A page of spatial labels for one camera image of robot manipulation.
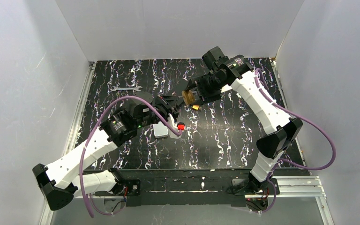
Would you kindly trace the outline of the large brass padlock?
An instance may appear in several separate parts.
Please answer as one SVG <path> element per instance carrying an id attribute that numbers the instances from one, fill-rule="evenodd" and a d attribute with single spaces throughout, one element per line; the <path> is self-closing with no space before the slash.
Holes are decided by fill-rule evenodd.
<path id="1" fill-rule="evenodd" d="M 185 105 L 193 105 L 195 103 L 196 91 L 184 90 L 181 94 Z"/>

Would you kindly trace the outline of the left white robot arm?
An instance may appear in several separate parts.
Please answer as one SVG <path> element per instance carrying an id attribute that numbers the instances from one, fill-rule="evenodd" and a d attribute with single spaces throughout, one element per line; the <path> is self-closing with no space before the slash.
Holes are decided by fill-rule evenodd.
<path id="1" fill-rule="evenodd" d="M 37 164 L 32 171 L 49 208 L 67 206 L 74 198 L 85 200 L 96 192 L 137 196 L 140 181 L 125 179 L 118 169 L 85 174 L 84 170 L 105 154 L 116 150 L 143 127 L 163 123 L 173 138 L 181 137 L 185 124 L 177 121 L 182 97 L 137 94 L 120 97 L 102 113 L 86 141 L 48 165 Z"/>

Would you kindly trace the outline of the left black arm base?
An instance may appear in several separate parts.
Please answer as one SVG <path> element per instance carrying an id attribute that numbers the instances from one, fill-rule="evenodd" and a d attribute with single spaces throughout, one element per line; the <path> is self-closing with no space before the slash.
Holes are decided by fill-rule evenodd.
<path id="1" fill-rule="evenodd" d="M 113 215 L 123 210 L 130 197 L 136 197 L 140 195 L 140 180 L 121 180 L 114 187 L 108 191 L 109 196 L 104 200 L 105 211 Z"/>

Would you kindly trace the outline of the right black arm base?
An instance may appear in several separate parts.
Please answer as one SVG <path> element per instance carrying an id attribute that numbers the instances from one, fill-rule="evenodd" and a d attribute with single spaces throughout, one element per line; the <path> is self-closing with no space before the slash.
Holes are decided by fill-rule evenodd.
<path id="1" fill-rule="evenodd" d="M 244 179 L 238 184 L 232 184 L 226 189 L 226 192 L 231 195 L 245 197 L 248 211 L 259 215 L 270 210 L 280 194 L 276 178 L 270 178 L 262 183 Z"/>

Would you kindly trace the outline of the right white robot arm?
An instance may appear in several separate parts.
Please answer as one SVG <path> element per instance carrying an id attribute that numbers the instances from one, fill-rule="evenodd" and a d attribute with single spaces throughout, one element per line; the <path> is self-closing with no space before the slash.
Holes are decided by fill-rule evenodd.
<path id="1" fill-rule="evenodd" d="M 275 107 L 275 100 L 268 96 L 253 67 L 246 57 L 225 56 L 216 46 L 207 51 L 202 60 L 208 73 L 189 79 L 182 91 L 186 105 L 203 105 L 220 100 L 223 93 L 238 93 L 257 116 L 266 135 L 256 142 L 259 150 L 249 178 L 258 183 L 270 177 L 283 151 L 295 139 L 303 123 Z"/>

